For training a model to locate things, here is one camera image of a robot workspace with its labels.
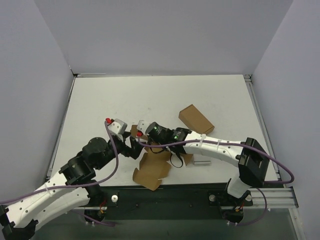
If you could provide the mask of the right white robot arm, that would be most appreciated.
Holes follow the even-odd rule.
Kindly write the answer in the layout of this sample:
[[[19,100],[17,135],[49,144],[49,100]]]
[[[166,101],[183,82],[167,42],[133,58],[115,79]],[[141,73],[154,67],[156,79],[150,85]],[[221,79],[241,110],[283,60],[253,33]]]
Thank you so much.
[[[240,199],[250,188],[264,186],[269,158],[260,143],[248,137],[245,141],[230,141],[209,137],[187,128],[169,129],[154,122],[140,120],[139,132],[163,150],[180,157],[183,154],[201,155],[221,160],[238,168],[230,179],[226,192]]]

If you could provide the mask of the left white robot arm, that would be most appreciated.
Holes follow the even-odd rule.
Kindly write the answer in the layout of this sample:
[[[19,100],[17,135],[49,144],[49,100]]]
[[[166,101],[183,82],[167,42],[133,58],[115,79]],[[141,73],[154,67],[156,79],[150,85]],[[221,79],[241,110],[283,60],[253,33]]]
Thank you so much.
[[[113,136],[109,141],[92,138],[87,145],[32,195],[0,206],[0,224],[6,240],[29,240],[36,230],[54,218],[85,205],[106,202],[100,185],[94,179],[102,169],[119,155],[137,159],[141,146],[129,132],[124,133],[130,145]]]

